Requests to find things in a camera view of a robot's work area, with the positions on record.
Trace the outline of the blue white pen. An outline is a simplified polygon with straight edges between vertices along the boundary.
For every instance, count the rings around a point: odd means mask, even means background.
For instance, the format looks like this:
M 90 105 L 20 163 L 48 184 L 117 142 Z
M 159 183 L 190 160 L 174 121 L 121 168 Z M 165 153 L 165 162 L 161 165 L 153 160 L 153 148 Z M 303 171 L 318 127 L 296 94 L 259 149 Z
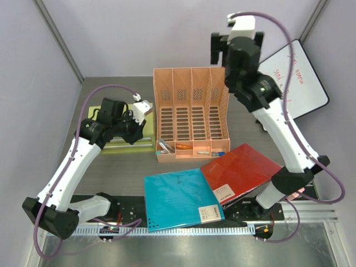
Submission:
M 164 145 L 171 153 L 175 152 L 175 149 L 172 146 L 170 146 L 167 142 L 164 142 Z

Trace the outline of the orange highlighter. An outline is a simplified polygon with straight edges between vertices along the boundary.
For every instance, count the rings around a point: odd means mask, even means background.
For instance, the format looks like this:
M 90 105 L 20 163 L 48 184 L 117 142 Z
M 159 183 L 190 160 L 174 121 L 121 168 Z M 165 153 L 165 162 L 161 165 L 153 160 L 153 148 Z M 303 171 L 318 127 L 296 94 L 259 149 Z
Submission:
M 178 149 L 178 150 L 192 150 L 193 146 L 187 145 L 187 144 L 176 144 L 176 149 Z

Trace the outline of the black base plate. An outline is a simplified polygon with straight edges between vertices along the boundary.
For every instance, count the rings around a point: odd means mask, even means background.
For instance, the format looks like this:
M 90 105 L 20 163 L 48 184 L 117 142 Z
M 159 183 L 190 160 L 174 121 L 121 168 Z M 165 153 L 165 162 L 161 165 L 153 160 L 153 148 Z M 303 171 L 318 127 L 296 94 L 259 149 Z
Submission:
M 114 196 L 117 204 L 120 206 L 121 220 L 123 223 L 134 221 L 134 219 L 126 220 L 124 217 L 124 210 L 130 208 L 136 218 L 142 218 L 146 223 L 146 208 L 143 196 Z M 252 209 L 253 197 L 244 197 L 232 206 L 224 210 L 228 220 L 232 221 L 267 221 L 273 219 L 274 221 L 283 221 L 285 219 L 283 208 L 280 203 L 275 204 L 265 215 L 257 217 Z

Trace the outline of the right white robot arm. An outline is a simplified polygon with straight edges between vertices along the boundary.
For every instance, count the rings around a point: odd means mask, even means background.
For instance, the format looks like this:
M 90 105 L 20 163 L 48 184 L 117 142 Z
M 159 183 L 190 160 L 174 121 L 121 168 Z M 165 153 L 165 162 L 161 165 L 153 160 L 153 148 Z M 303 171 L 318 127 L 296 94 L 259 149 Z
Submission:
M 257 194 L 251 213 L 256 219 L 265 219 L 271 207 L 309 182 L 330 164 L 329 157 L 319 155 L 313 149 L 302 150 L 309 144 L 296 129 L 290 115 L 283 114 L 282 92 L 274 79 L 259 72 L 260 50 L 264 34 L 254 38 L 211 34 L 210 61 L 213 65 L 222 58 L 225 69 L 225 85 L 229 93 L 245 106 L 264 126 L 284 160 L 284 167 L 276 172 L 266 188 Z

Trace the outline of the teal A4 folder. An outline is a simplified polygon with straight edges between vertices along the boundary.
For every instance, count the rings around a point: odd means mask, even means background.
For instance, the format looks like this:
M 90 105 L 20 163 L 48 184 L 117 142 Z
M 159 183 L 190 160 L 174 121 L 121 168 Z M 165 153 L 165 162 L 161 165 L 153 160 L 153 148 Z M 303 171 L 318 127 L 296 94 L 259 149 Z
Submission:
M 149 232 L 215 223 L 224 212 L 200 169 L 144 178 Z

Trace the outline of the orange plastic file organizer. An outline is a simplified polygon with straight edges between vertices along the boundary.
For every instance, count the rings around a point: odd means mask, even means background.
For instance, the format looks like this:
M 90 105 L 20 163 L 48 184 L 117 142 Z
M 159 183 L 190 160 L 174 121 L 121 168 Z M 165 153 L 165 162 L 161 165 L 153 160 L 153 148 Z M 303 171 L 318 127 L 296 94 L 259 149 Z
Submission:
M 153 87 L 156 109 L 156 151 L 167 142 L 174 153 L 156 155 L 159 163 L 209 160 L 213 151 L 230 151 L 229 102 L 222 67 L 157 68 Z M 176 144 L 192 145 L 178 150 Z M 198 155 L 197 151 L 209 151 Z

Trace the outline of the red A4 folder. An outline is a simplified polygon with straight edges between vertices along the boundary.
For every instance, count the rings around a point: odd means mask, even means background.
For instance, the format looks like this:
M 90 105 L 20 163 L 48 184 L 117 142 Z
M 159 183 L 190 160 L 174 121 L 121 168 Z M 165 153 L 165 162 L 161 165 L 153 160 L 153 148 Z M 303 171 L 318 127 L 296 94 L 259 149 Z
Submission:
M 269 182 L 282 167 L 248 144 L 201 167 L 218 203 L 226 210 L 240 198 Z

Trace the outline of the white marker pen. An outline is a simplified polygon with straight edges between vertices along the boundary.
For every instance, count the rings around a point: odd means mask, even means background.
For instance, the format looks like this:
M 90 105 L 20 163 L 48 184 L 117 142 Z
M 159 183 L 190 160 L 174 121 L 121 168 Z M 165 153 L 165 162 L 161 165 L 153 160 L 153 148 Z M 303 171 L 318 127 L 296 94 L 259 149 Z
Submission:
M 163 142 L 159 141 L 159 145 L 165 152 L 167 152 L 168 154 L 170 153 L 170 150 L 164 145 Z

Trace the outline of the blue and grey marker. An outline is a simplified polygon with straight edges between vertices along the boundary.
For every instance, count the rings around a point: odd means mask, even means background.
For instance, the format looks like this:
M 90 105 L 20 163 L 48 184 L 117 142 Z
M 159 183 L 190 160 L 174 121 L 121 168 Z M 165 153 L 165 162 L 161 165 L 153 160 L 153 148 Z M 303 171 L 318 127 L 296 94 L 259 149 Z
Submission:
M 213 151 L 211 153 L 212 156 L 222 156 L 224 154 L 225 154 L 225 152 L 223 152 L 223 151 Z

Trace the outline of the pink cube block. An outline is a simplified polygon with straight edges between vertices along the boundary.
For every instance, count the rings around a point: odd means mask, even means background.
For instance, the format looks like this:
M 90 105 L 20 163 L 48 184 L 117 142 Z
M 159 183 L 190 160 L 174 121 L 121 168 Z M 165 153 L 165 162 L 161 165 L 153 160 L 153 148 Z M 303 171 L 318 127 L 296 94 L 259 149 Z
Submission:
M 298 191 L 296 191 L 296 192 L 292 193 L 291 195 L 287 196 L 286 199 L 287 199 L 288 201 L 292 201 L 292 200 L 294 200 L 294 199 L 300 197 L 301 194 L 302 194 L 304 191 L 305 191 L 305 188 L 302 187 L 302 188 L 299 189 Z

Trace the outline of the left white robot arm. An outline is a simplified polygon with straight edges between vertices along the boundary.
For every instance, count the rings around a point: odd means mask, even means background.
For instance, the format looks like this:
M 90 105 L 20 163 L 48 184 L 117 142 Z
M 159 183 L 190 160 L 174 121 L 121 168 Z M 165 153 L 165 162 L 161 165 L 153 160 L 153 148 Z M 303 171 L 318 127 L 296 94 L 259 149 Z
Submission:
M 114 221 L 119 213 L 114 197 L 100 192 L 72 202 L 73 193 L 90 164 L 113 138 L 120 137 L 130 145 L 143 138 L 145 117 L 151 111 L 152 104 L 146 100 L 129 106 L 104 98 L 97 113 L 81 121 L 68 153 L 49 183 L 37 197 L 27 197 L 23 202 L 29 219 L 62 240 L 68 239 L 79 224 L 94 218 Z

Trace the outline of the green metal drawer cabinet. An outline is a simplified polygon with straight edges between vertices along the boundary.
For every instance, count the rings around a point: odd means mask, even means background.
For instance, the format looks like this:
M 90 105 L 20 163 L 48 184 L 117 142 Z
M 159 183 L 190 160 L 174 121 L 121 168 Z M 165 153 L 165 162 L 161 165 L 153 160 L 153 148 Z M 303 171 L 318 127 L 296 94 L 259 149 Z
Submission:
M 128 104 L 104 98 L 101 105 L 88 108 L 83 136 L 106 153 L 140 147 L 145 130 L 153 132 L 153 106 L 144 101 Z

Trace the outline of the small whiteboard with writing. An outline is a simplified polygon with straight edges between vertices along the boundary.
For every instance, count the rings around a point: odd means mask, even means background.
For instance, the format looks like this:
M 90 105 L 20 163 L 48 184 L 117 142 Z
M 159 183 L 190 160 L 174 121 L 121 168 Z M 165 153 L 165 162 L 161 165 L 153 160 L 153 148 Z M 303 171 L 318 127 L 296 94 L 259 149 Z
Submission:
M 326 106 L 330 99 L 300 41 L 295 39 L 292 44 L 294 60 L 287 110 L 292 118 L 296 119 Z M 285 46 L 262 61 L 259 71 L 271 76 L 283 91 L 289 62 L 289 46 Z

